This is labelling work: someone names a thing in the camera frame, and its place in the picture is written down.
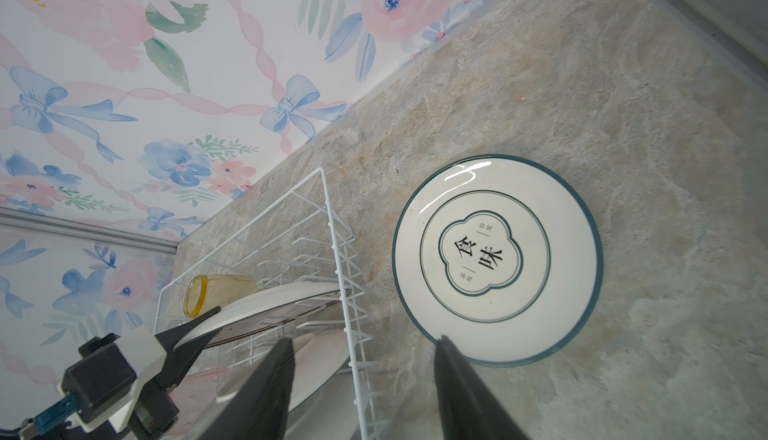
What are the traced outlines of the green banded rim plate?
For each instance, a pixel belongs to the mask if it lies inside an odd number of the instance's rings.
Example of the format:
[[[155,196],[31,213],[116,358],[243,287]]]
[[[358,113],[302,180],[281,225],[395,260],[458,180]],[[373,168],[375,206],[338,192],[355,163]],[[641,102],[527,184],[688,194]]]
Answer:
[[[342,330],[325,330],[293,338],[294,376],[287,411],[299,406],[327,383],[349,359],[346,334]],[[249,377],[265,359],[236,370],[217,392],[207,412],[220,414],[229,406],[238,407],[237,395],[244,389]]]

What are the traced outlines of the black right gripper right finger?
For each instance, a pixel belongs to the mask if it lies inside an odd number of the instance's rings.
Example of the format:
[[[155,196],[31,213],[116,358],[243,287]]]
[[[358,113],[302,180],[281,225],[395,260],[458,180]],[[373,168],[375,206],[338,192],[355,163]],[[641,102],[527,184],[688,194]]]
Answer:
[[[434,376],[445,439],[529,439],[447,336],[436,343]]]

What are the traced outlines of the white plate green rim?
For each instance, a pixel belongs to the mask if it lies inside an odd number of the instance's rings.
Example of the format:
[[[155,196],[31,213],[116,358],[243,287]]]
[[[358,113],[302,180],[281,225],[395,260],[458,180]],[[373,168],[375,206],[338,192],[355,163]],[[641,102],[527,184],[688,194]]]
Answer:
[[[552,170],[479,155],[433,173],[397,222],[398,297],[429,340],[468,361],[511,367],[563,349],[586,325],[602,287],[596,222]]]

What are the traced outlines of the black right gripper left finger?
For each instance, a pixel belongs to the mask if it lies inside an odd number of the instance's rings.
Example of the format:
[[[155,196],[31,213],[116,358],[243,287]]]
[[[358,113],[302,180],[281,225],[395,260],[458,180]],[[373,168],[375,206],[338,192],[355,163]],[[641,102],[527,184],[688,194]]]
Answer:
[[[229,406],[195,433],[195,439],[283,439],[294,376],[291,339],[280,339]]]

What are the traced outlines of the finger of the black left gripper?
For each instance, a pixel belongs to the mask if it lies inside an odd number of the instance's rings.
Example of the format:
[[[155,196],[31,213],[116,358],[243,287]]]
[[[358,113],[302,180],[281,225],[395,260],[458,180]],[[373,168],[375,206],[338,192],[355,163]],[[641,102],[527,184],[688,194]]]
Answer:
[[[204,349],[166,356],[161,370],[161,388],[166,392],[174,390],[182,382]]]
[[[204,349],[221,331],[221,327],[217,327],[221,310],[221,307],[214,307],[196,319],[156,334],[153,337],[152,351],[173,356]]]

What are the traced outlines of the orange sunburst pattern plate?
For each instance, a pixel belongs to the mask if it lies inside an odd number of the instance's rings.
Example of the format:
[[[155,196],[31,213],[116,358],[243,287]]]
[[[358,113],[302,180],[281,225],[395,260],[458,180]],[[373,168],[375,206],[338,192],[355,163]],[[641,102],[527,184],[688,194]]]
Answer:
[[[263,290],[242,298],[221,310],[217,327],[221,331],[206,348],[212,348],[291,321],[315,308],[312,299],[336,300],[337,282],[295,282]]]

